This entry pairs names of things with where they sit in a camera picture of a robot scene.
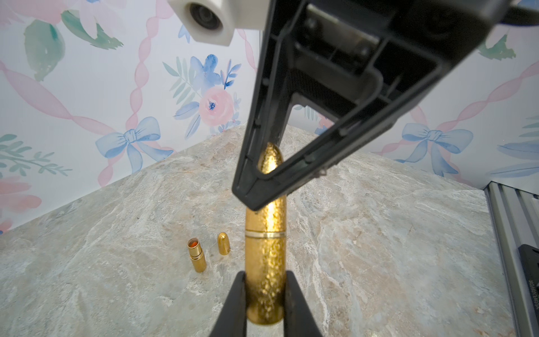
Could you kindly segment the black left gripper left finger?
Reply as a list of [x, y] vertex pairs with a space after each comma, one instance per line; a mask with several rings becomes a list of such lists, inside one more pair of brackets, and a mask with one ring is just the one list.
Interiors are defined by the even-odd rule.
[[238, 272], [210, 337], [246, 337], [245, 272]]

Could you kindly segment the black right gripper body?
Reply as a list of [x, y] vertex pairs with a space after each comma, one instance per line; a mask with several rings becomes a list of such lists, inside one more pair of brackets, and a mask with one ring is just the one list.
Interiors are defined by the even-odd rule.
[[340, 126], [391, 125], [468, 56], [509, 1], [303, 1], [291, 104]]

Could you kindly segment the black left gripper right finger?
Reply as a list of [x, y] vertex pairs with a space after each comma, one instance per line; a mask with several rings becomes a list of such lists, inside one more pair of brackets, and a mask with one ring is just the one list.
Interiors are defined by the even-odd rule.
[[286, 271], [284, 295], [284, 336], [323, 337], [303, 296], [299, 283], [290, 270]]

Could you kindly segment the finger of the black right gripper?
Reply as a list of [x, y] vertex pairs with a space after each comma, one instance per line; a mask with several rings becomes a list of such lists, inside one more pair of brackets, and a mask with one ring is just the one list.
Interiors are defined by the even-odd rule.
[[252, 211], [292, 193], [312, 177], [308, 147], [274, 172], [264, 174], [261, 168], [266, 147], [281, 143], [291, 108], [305, 103], [305, 87], [292, 66], [296, 23], [306, 5], [306, 1], [269, 4], [251, 114], [232, 185], [233, 194]]
[[410, 74], [397, 63], [373, 63], [350, 70], [335, 63], [292, 68], [305, 87], [305, 103], [296, 105], [309, 105], [333, 123], [303, 148], [312, 151], [309, 181], [390, 129], [450, 69], [446, 63], [413, 63]]

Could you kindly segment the gold lipstick tube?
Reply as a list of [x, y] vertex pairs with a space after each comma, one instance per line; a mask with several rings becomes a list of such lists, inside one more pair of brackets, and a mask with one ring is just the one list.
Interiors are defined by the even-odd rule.
[[198, 238], [194, 237], [188, 241], [189, 258], [196, 272], [202, 273], [206, 269], [206, 258]]

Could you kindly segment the gold lipstick cap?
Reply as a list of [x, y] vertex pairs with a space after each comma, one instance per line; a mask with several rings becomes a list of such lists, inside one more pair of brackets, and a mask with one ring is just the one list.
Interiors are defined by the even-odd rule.
[[219, 233], [218, 234], [218, 250], [220, 255], [226, 256], [230, 253], [231, 247], [230, 247], [230, 239], [227, 235], [227, 233]]

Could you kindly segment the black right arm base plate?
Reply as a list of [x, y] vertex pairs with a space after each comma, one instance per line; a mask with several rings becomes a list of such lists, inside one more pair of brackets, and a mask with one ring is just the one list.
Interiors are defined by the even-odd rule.
[[528, 244], [522, 244], [519, 247], [519, 255], [531, 294], [535, 317], [538, 320], [538, 249]]

